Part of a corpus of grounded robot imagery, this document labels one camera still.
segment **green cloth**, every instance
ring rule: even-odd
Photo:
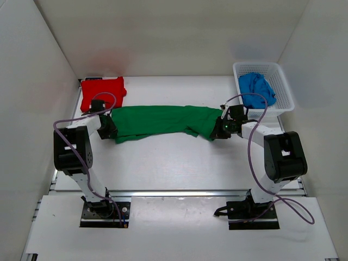
[[[220,109],[195,106],[129,106],[114,109],[111,115],[119,132],[116,143],[145,137],[184,132],[208,140]]]

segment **folded red fabric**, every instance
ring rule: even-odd
[[[83,95],[81,111],[84,113],[90,109],[92,99],[101,92],[110,92],[115,95],[116,105],[114,108],[122,107],[123,97],[127,94],[123,77],[106,80],[84,80],[81,82],[81,86]],[[105,101],[107,109],[110,109],[114,104],[114,98],[109,94],[100,94],[95,99]]]

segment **blue cloth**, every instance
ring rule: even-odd
[[[260,73],[251,72],[239,77],[239,89],[241,94],[252,92],[261,94],[266,98],[268,106],[276,103],[275,93],[265,77]],[[264,109],[265,100],[258,95],[243,95],[243,104],[249,109]]]

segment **white laundry basket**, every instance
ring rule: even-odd
[[[237,85],[237,93],[240,94],[238,78],[250,72],[263,74],[276,94],[277,102],[267,108],[265,117],[276,117],[285,111],[295,108],[289,85],[285,79],[281,67],[277,63],[245,61],[233,64],[234,79]],[[240,104],[243,104],[242,96],[239,96]],[[260,117],[264,109],[249,109],[248,116]]]

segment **white wall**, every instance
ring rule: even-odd
[[[229,75],[278,61],[308,0],[35,0],[79,78]]]
[[[348,260],[348,1],[311,0],[279,63],[296,102],[282,117],[301,136],[304,177],[342,260]]]
[[[33,1],[0,7],[0,79],[0,260],[19,260],[53,174],[52,123],[78,87]]]

